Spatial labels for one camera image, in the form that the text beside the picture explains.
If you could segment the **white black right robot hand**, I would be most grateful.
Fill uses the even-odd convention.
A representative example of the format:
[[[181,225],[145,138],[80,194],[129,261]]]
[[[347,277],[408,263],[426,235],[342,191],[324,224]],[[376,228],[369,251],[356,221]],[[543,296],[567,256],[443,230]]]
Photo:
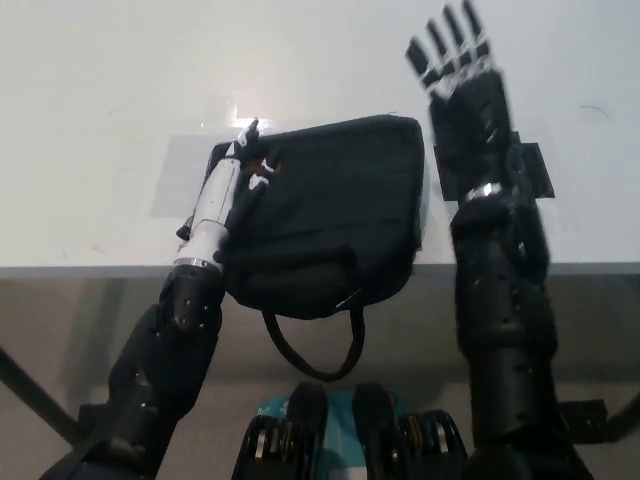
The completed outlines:
[[[429,97],[437,159],[463,202],[508,184],[511,120],[502,73],[473,3],[462,1],[458,12],[446,4],[442,19],[426,24],[436,57],[412,37],[405,58]]]

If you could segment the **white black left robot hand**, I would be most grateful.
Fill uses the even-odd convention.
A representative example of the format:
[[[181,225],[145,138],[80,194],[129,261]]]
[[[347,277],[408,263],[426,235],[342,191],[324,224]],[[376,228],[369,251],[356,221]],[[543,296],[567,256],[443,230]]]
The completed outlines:
[[[194,207],[188,239],[173,262],[175,267],[223,270],[230,239],[259,203],[280,163],[277,153],[264,157],[246,188],[239,187],[241,161],[255,150],[258,125],[255,118],[241,130],[206,178]]]

